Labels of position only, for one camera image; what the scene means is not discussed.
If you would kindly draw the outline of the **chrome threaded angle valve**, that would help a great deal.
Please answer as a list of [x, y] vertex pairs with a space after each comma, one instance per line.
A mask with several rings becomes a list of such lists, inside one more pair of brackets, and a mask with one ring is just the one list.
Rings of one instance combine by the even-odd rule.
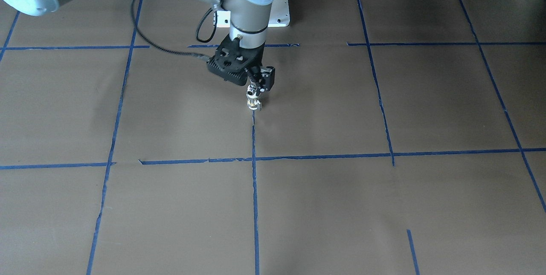
[[250, 110], [261, 110], [261, 89], [254, 84], [249, 84], [246, 91], [247, 106]]

